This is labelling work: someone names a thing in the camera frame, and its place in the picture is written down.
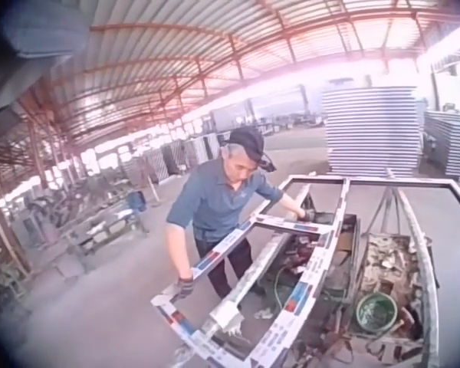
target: metal frame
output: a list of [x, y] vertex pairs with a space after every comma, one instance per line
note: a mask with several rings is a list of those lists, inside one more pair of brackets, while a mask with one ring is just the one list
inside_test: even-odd
[[[283, 360], [291, 344], [294, 342], [301, 326], [308, 314], [315, 305], [315, 301], [323, 286], [325, 275], [330, 267], [332, 257], [337, 246], [337, 239], [340, 233], [343, 217], [346, 212], [347, 194], [351, 185], [363, 186], [393, 186], [393, 187], [416, 187], [416, 188], [443, 188], [449, 189], [460, 204], [460, 187], [450, 179], [395, 179], [395, 178], [371, 178], [371, 177], [351, 177], [342, 176], [289, 176], [280, 188], [286, 190], [293, 183], [307, 184], [297, 197], [297, 201], [303, 202], [310, 190], [311, 183], [320, 184], [341, 184], [342, 191], [334, 215], [332, 225], [303, 224], [289, 219], [278, 218], [265, 215], [272, 204], [267, 201], [260, 205], [239, 228], [234, 230], [223, 239], [214, 250], [204, 257], [193, 268], [195, 280], [211, 271], [224, 257], [255, 227], [264, 226], [275, 228], [281, 232], [314, 232], [320, 234], [319, 242], [324, 245], [316, 249], [307, 263], [306, 271], [302, 274], [297, 286], [290, 299], [275, 319], [271, 328], [261, 339], [259, 344], [253, 349], [247, 358], [238, 356], [236, 352], [229, 352], [219, 346], [212, 336], [225, 328], [227, 321], [238, 316], [235, 312], [229, 312], [228, 306], [239, 303], [248, 293], [250, 287], [258, 280], [259, 276], [272, 262], [279, 250], [280, 236], [275, 236], [263, 249], [258, 259], [248, 269], [244, 277], [238, 282], [236, 288], [227, 296], [226, 299], [211, 313], [212, 319], [207, 321], [201, 330], [194, 328], [184, 315], [177, 310], [174, 301], [177, 300], [178, 288], [176, 284], [170, 285], [160, 295], [152, 299], [152, 304], [167, 320], [172, 329], [181, 337], [188, 349], [179, 351], [179, 361], [175, 366], [181, 366], [194, 354], [200, 355], [213, 366], [218, 367], [271, 367], [276, 362]], [[418, 249], [423, 287], [427, 290], [425, 294], [423, 313], [425, 315], [425, 325], [427, 329], [426, 339], [429, 343], [429, 351], [425, 352], [423, 359], [425, 366], [438, 366], [439, 349], [439, 329], [438, 329], [438, 307], [435, 289], [435, 276], [426, 247], [426, 240], [423, 236], [419, 223], [405, 194], [398, 190], [401, 206], [406, 213], [412, 237]]]
[[[217, 25], [214, 25], [216, 28], [213, 29], [202, 27], [201, 25], [159, 23], [156, 20], [142, 24], [122, 21], [115, 25], [92, 26], [90, 30], [101, 34], [101, 37], [104, 37], [104, 33], [108, 31], [111, 32], [111, 35], [112, 32], [117, 30], [131, 32], [135, 28], [149, 29], [163, 38], [165, 45], [161, 53], [163, 56], [144, 57], [136, 60], [129, 57], [124, 61], [116, 61], [117, 58], [109, 54], [115, 52], [116, 48], [112, 48], [106, 55], [107, 60], [112, 62], [101, 63], [101, 65], [94, 64], [84, 71], [76, 71], [75, 67], [71, 65], [73, 61], [70, 61], [69, 64], [57, 68], [56, 76], [53, 74], [45, 76], [33, 88], [24, 93], [18, 103], [21, 107], [17, 112], [21, 117], [27, 117], [26, 119], [33, 121], [35, 126], [44, 125], [48, 120], [52, 120], [56, 134], [66, 137], [68, 144], [74, 144], [79, 148], [86, 149], [94, 146], [98, 140], [114, 139], [130, 133], [132, 129], [139, 130], [168, 120], [176, 120], [184, 113], [223, 97], [232, 91], [249, 84], [277, 77], [285, 72], [335, 61], [356, 61], [365, 58], [379, 59], [384, 60], [388, 67], [386, 62], [388, 59], [414, 59], [418, 54], [416, 47], [405, 50], [387, 47], [387, 41], [390, 33], [392, 33], [392, 23], [396, 20], [414, 19], [419, 31], [417, 44], [421, 44], [424, 48], [426, 47], [426, 40], [424, 40], [426, 37], [423, 34], [431, 30], [432, 26], [429, 25], [431, 22], [460, 24], [460, 15], [452, 14], [449, 9], [413, 7], [409, 2], [407, 8], [399, 7], [394, 2], [391, 5], [384, 4], [380, 8], [360, 10], [347, 9], [347, 2], [345, 3], [344, 0], [339, 0], [338, 4], [340, 5], [340, 11], [334, 12], [331, 11], [327, 0], [323, 0], [320, 8], [312, 7], [307, 10], [307, 13], [312, 15], [308, 17], [309, 19], [300, 21], [299, 19], [294, 19], [286, 11], [286, 7], [276, 8], [275, 5], [267, 0], [257, 0], [256, 6], [259, 6], [261, 10], [269, 15], [272, 21], [270, 26], [274, 27], [275, 31], [266, 34], [264, 37], [252, 37], [251, 39], [239, 38], [229, 30], [216, 29], [219, 28]], [[372, 19], [383, 19], [388, 25], [385, 41], [382, 47], [377, 50], [364, 49], [364, 40], [358, 35], [355, 25], [357, 22]], [[341, 34], [342, 31], [338, 28], [340, 24], [352, 27], [358, 48], [346, 47]], [[323, 53], [319, 49], [317, 55], [321, 56], [300, 57], [298, 45], [305, 42], [306, 35], [329, 28], [336, 28], [344, 52], [322, 55]], [[210, 38], [214, 47], [224, 50], [222, 56], [207, 58], [203, 55], [204, 53], [202, 54], [199, 51], [193, 54], [172, 53], [173, 41], [176, 44], [184, 43], [186, 40], [192, 40], [195, 36], [198, 38]], [[274, 47], [277, 43], [285, 44], [285, 47], [277, 50]], [[259, 52], [261, 56], [254, 55], [256, 52]], [[268, 60], [273, 63], [276, 62], [276, 65], [269, 71], [263, 71], [259, 67], [259, 63], [262, 61], [264, 62], [263, 65], [265, 65]], [[162, 64], [166, 65], [166, 67], [161, 68], [160, 65]], [[173, 74], [171, 68], [176, 64], [179, 66], [180, 64], [185, 65], [181, 69], [184, 70], [183, 73]], [[143, 65], [142, 73], [140, 72], [140, 65]], [[110, 72], [114, 69], [118, 70], [119, 73]], [[87, 74], [97, 75], [99, 73], [107, 73], [110, 77], [105, 78], [106, 76], [104, 76], [106, 83], [98, 89], [94, 88], [84, 91], [84, 93], [76, 94], [75, 90], [71, 90], [72, 86], [68, 84], [72, 81], [72, 78]], [[200, 91], [199, 100], [194, 101], [192, 94], [190, 96], [186, 93], [190, 90]], [[85, 108], [80, 106], [82, 103], [77, 106], [81, 100], [107, 91], [111, 91], [113, 95], [110, 101], [96, 103], [94, 104], [95, 106], [89, 104]], [[147, 98], [149, 108], [145, 109]], [[110, 104], [122, 106], [118, 106], [114, 112], [104, 112], [102, 117], [86, 118], [89, 111], [98, 110]], [[46, 110], [54, 112], [50, 117], [46, 117], [44, 113], [45, 107]], [[83, 126], [86, 119], [89, 127]], [[20, 132], [18, 136], [25, 136], [24, 132]], [[8, 134], [7, 140], [15, 142], [23, 139]], [[2, 152], [3, 149], [0, 149], [0, 164], [13, 162], [28, 165], [30, 160], [24, 159], [28, 155], [21, 154], [27, 151], [28, 147], [15, 146], [12, 148], [15, 152], [12, 155]], [[44, 156], [43, 158], [49, 158], [49, 153], [42, 156]], [[1, 171], [7, 173], [4, 178], [11, 176], [10, 170], [3, 167], [3, 165], [1, 165]], [[20, 176], [28, 179], [32, 176], [32, 171], [27, 169]]]

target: blue object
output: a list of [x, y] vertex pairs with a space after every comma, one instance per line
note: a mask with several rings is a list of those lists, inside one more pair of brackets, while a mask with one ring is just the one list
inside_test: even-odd
[[128, 193], [126, 200], [128, 202], [128, 206], [134, 212], [145, 212], [146, 211], [145, 196], [140, 190], [136, 192]]
[[254, 172], [237, 191], [233, 190], [228, 186], [223, 159], [212, 159], [191, 173], [167, 215], [167, 222], [185, 228], [192, 220], [196, 239], [218, 242], [238, 227], [242, 209], [254, 193], [272, 202], [283, 196], [260, 171]]

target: work glove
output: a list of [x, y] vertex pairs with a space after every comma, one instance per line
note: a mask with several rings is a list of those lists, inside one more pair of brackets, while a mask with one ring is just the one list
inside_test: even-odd
[[179, 287], [179, 293], [177, 294], [178, 299], [184, 299], [192, 293], [192, 290], [194, 290], [194, 279], [179, 278], [177, 286]]
[[300, 221], [303, 222], [313, 222], [315, 218], [315, 210], [314, 209], [306, 209], [305, 210], [305, 216], [302, 218], [299, 218]]

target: metal sheet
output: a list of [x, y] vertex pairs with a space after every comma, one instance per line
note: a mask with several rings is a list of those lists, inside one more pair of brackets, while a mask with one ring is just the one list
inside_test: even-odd
[[353, 88], [325, 92], [329, 164], [333, 173], [412, 176], [420, 137], [414, 87]]
[[427, 112], [425, 133], [432, 139], [427, 157], [446, 175], [460, 178], [460, 114]]
[[167, 172], [167, 166], [163, 162], [163, 156], [160, 149], [151, 149], [144, 153], [146, 160], [152, 166], [153, 171], [155, 173], [158, 182], [161, 182], [164, 179], [169, 177], [169, 173]]
[[189, 167], [193, 168], [208, 161], [208, 154], [206, 153], [202, 136], [187, 140], [184, 145], [186, 147], [186, 157]]

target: man's right hand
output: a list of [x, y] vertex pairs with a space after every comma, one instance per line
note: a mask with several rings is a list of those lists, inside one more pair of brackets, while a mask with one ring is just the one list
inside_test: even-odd
[[179, 287], [178, 297], [180, 299], [184, 299], [192, 293], [192, 290], [194, 290], [194, 278], [179, 278], [177, 286]]

